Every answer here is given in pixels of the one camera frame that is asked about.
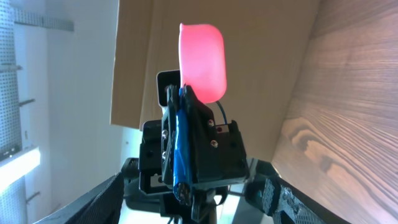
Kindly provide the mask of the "pink scoop with blue handle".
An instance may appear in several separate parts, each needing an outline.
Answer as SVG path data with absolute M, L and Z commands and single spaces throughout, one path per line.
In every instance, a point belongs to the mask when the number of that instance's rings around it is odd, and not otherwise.
M 181 204 L 190 204 L 192 168 L 187 109 L 183 102 L 185 86 L 193 89 L 199 102 L 214 103 L 227 87 L 224 41 L 221 32 L 210 24 L 180 24 L 178 38 L 180 88 L 176 109 L 174 143 L 174 195 Z

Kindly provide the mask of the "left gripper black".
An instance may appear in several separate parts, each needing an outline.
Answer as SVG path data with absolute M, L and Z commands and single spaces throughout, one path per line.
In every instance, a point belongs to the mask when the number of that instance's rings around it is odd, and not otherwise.
M 197 98 L 190 85 L 183 87 L 183 100 L 192 146 L 191 188 L 208 190 L 244 182 L 249 176 L 249 168 L 237 123 L 210 126 L 209 121 L 214 121 L 213 112 Z M 174 191 L 178 104 L 178 86 L 169 86 L 162 121 L 147 121 L 143 125 L 138 169 L 139 189 L 146 195 Z M 215 136 L 217 147 L 211 145 Z

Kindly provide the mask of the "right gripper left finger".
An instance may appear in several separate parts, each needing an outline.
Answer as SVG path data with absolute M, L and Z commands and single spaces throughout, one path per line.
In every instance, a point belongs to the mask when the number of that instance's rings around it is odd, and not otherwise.
M 118 224 L 124 195 L 122 173 L 35 224 Z

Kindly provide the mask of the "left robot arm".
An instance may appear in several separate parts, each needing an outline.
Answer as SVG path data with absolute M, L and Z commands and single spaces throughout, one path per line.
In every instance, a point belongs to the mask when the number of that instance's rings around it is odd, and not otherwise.
M 209 223 L 218 203 L 243 184 L 241 196 L 263 208 L 263 177 L 251 177 L 235 121 L 218 125 L 189 86 L 165 88 L 162 119 L 142 130 L 140 153 L 125 161 L 124 199 L 131 209 L 159 212 L 174 223 Z

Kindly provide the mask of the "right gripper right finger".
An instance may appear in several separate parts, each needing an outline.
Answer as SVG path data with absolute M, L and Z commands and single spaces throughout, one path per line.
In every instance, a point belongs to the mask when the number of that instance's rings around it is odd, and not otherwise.
M 262 209 L 267 216 L 272 217 L 274 223 L 339 224 L 347 222 L 279 177 L 266 179 Z

